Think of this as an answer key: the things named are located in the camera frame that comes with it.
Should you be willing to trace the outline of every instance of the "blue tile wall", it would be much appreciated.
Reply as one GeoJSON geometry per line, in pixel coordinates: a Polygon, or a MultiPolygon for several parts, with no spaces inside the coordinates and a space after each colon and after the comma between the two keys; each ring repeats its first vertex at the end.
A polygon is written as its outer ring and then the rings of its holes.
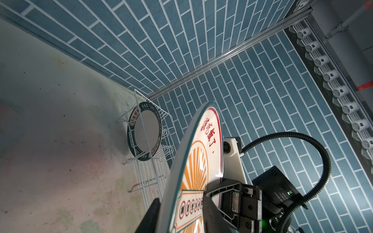
{"type": "MultiPolygon", "coordinates": [[[[310,201],[309,210],[295,212],[294,227],[308,233],[373,231],[372,185],[283,31],[155,100],[172,115],[172,136],[180,140],[206,101],[217,103],[224,137],[240,136],[248,144],[269,133],[298,131],[327,148],[332,178],[310,201]]],[[[271,140],[251,149],[241,161],[250,183],[276,165],[303,195],[322,173],[317,150],[300,139],[271,140]]]]}
{"type": "Polygon", "coordinates": [[[149,94],[283,19],[293,3],[0,0],[0,16],[149,94]]]}

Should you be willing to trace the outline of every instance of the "dish rack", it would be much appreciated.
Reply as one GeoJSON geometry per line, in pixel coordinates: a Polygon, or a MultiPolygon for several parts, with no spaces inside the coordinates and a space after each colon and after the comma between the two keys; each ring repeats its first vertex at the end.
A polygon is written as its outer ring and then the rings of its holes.
{"type": "Polygon", "coordinates": [[[132,113],[132,111],[139,106],[139,103],[141,102],[150,102],[152,103],[156,109],[159,112],[161,121],[162,121],[162,139],[161,143],[159,145],[158,150],[156,153],[151,156],[150,159],[147,161],[140,161],[137,158],[144,156],[146,153],[150,151],[145,151],[141,154],[137,154],[137,150],[135,150],[136,144],[132,140],[132,130],[129,130],[130,134],[130,143],[129,146],[132,147],[136,153],[136,156],[129,159],[124,165],[132,165],[134,164],[136,168],[137,173],[137,183],[135,184],[135,187],[130,192],[137,192],[141,191],[141,196],[144,201],[144,207],[145,211],[147,211],[153,202],[155,198],[162,199],[163,197],[163,191],[166,187],[167,178],[170,173],[170,167],[173,163],[174,157],[176,155],[176,148],[174,146],[173,139],[170,134],[170,129],[173,128],[173,131],[175,132],[175,125],[173,123],[172,116],[163,110],[161,107],[156,105],[154,102],[152,102],[150,99],[148,99],[146,96],[144,96],[142,93],[140,93],[138,90],[134,90],[136,103],[130,108],[128,111],[125,111],[123,115],[121,115],[116,122],[129,122],[129,117],[132,113]],[[172,126],[169,126],[166,124],[167,122],[172,122],[172,126]]]}

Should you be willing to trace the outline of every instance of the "plate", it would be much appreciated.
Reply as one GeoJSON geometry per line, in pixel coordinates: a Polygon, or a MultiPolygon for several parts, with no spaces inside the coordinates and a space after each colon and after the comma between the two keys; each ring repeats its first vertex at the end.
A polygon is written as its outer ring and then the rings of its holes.
{"type": "MultiPolygon", "coordinates": [[[[203,193],[223,177],[223,149],[215,103],[203,104],[180,142],[162,198],[156,232],[204,232],[203,193]]],[[[213,199],[220,206],[220,197],[213,199]]]]}
{"type": "MultiPolygon", "coordinates": [[[[127,140],[132,154],[136,157],[151,149],[153,156],[161,143],[162,121],[155,105],[150,102],[141,102],[131,113],[127,128],[127,140]]],[[[149,152],[139,157],[138,160],[149,160],[149,152]]]]}

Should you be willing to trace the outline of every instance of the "orange sunburst pattern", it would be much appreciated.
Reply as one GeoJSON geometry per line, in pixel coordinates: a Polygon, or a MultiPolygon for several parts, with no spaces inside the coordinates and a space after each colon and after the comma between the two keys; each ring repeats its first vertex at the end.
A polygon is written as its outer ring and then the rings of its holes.
{"type": "Polygon", "coordinates": [[[201,232],[203,228],[203,217],[195,220],[192,224],[184,228],[181,232],[182,233],[196,233],[201,232]]]}
{"type": "Polygon", "coordinates": [[[180,190],[205,190],[208,182],[205,146],[196,141],[191,146],[180,190]]]}

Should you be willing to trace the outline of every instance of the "dirty white surface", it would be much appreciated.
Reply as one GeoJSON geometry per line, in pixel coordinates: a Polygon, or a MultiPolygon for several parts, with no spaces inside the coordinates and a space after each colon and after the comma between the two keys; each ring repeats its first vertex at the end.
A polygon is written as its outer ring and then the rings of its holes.
{"type": "Polygon", "coordinates": [[[0,20],[0,232],[134,232],[131,91],[0,20]]]}

